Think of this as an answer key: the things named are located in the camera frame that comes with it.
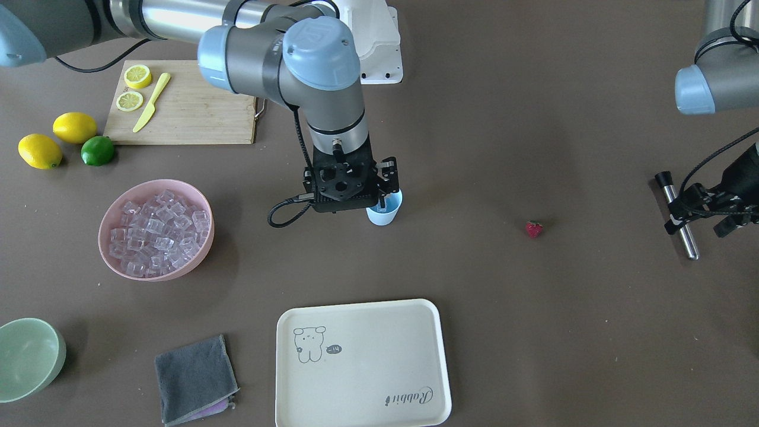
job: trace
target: bowl of ice cubes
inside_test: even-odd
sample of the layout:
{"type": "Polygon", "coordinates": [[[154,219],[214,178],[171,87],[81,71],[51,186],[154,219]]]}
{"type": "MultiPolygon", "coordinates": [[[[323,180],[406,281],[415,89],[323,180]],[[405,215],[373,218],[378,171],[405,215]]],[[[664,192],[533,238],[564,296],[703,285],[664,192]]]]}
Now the bowl of ice cubes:
{"type": "Polygon", "coordinates": [[[100,223],[98,247],[116,274],[161,282],[189,273],[213,242],[211,205],[186,182],[143,182],[117,198],[100,223]]]}

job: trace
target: white tray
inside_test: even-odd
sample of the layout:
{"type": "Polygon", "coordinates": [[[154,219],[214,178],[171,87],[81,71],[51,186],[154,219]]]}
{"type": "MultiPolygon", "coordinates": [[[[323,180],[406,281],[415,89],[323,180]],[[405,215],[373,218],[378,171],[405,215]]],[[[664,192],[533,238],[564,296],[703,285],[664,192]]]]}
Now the white tray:
{"type": "Polygon", "coordinates": [[[279,318],[278,427],[421,427],[450,413],[432,302],[293,308],[279,318]]]}

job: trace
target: gray towel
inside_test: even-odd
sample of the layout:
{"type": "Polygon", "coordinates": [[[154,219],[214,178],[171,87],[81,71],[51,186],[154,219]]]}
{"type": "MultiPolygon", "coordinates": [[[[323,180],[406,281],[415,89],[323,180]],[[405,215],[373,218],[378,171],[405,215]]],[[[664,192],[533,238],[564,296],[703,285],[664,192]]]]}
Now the gray towel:
{"type": "Polygon", "coordinates": [[[223,335],[156,356],[156,375],[166,427],[220,413],[240,390],[223,335]]]}

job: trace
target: knife handle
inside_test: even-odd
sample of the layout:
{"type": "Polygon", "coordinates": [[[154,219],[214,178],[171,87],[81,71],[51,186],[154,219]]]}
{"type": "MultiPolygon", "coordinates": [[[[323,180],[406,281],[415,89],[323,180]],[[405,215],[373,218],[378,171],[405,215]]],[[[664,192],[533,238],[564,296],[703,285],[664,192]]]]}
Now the knife handle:
{"type": "Polygon", "coordinates": [[[168,80],[172,78],[172,75],[169,73],[161,73],[161,77],[158,77],[158,83],[156,83],[156,89],[153,90],[153,95],[150,95],[150,100],[148,100],[148,103],[155,103],[158,99],[158,95],[161,94],[163,89],[166,87],[166,84],[168,84],[168,80]]]}

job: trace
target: yellow knife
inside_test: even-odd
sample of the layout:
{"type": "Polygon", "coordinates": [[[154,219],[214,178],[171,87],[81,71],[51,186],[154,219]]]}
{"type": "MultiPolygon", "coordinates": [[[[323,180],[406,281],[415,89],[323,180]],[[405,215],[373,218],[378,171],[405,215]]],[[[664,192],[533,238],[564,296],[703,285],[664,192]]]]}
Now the yellow knife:
{"type": "Polygon", "coordinates": [[[153,117],[153,113],[156,112],[156,100],[158,99],[158,95],[160,95],[163,89],[166,87],[166,84],[170,78],[172,78],[172,75],[169,73],[163,73],[161,74],[161,77],[158,77],[156,89],[153,90],[153,95],[150,95],[150,99],[145,105],[145,109],[143,110],[140,119],[137,120],[137,124],[132,129],[132,132],[137,132],[145,127],[150,118],[153,117]]]}

